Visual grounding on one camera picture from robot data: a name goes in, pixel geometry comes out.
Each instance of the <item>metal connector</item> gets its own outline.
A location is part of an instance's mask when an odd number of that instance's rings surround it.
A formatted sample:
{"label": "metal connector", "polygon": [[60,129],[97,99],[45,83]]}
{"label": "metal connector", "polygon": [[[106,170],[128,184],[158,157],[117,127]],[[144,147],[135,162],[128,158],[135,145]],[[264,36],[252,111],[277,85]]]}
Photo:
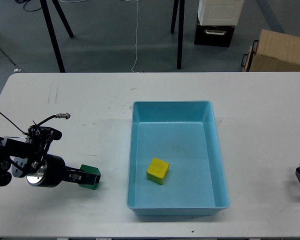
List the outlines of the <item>metal connector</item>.
{"label": "metal connector", "polygon": [[57,113],[56,115],[55,115],[55,117],[56,118],[58,118],[58,119],[69,119],[70,118],[70,114],[69,113]]}

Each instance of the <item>white container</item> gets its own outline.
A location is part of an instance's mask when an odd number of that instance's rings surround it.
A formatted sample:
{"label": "white container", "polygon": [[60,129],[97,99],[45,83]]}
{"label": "white container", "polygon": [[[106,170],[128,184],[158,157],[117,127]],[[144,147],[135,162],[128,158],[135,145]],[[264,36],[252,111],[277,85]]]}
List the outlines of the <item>white container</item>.
{"label": "white container", "polygon": [[245,0],[200,0],[198,18],[202,26],[236,26]]}

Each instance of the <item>light blue plastic bin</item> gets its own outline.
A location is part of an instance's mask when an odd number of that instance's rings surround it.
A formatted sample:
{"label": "light blue plastic bin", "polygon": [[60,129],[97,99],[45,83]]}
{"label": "light blue plastic bin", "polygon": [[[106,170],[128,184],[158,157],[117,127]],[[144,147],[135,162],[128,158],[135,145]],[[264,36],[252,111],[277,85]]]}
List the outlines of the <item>light blue plastic bin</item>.
{"label": "light blue plastic bin", "polygon": [[[147,179],[153,158],[169,163],[163,185]],[[135,102],[128,207],[137,215],[208,216],[229,204],[211,102]]]}

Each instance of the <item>table leg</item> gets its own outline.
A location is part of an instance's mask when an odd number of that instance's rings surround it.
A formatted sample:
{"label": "table leg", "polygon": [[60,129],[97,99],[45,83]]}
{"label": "table leg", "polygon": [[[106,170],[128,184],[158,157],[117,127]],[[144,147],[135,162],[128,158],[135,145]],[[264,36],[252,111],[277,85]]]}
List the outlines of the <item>table leg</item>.
{"label": "table leg", "polygon": [[176,21],[177,21],[177,12],[178,12],[178,4],[179,4],[179,0],[174,0],[174,2],[173,2],[173,11],[172,11],[172,19],[171,19],[171,29],[170,29],[170,32],[172,34],[175,33]]}
{"label": "table leg", "polygon": [[67,33],[69,34],[69,37],[70,37],[70,38],[73,38],[73,37],[74,37],[74,34],[73,34],[73,32],[72,32],[72,30],[71,30],[71,28],[70,28],[70,25],[69,25],[69,23],[68,23],[68,21],[67,21],[67,19],[66,19],[66,16],[65,16],[65,14],[64,14],[64,11],[62,11],[62,8],[61,8],[61,6],[60,6],[60,4],[59,4],[59,0],[52,0],[52,2],[53,2],[53,4],[54,4],[54,7],[55,7],[56,11],[58,12],[58,14],[59,14],[61,20],[62,20],[62,22],[63,22],[63,25],[64,25],[64,27],[65,27]]}
{"label": "table leg", "polygon": [[41,7],[42,7],[46,27],[48,28],[48,32],[49,32],[49,35],[50,35],[50,39],[51,39],[52,47],[53,47],[53,50],[54,50],[55,58],[56,58],[56,61],[58,63],[58,66],[59,66],[60,73],[65,73],[66,70],[65,70],[64,62],[62,61],[62,57],[61,57],[60,49],[59,49],[59,46],[58,46],[54,26],[53,26],[52,21],[51,21],[51,17],[50,17],[48,5],[47,5],[47,0],[40,0],[40,3],[41,3]]}
{"label": "table leg", "polygon": [[8,55],[0,48],[0,52],[13,64],[16,65],[14,61],[11,60],[10,57],[8,57]]}
{"label": "table leg", "polygon": [[182,48],[184,39],[185,0],[179,1],[178,50],[176,68],[180,70],[182,65]]}

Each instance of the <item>yellow cube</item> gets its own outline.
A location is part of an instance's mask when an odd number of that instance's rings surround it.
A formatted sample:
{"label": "yellow cube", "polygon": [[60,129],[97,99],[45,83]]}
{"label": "yellow cube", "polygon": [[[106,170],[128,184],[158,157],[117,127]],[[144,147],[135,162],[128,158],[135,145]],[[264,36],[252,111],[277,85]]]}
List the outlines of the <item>yellow cube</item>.
{"label": "yellow cube", "polygon": [[168,169],[169,163],[154,157],[146,171],[146,178],[162,185],[164,184]]}

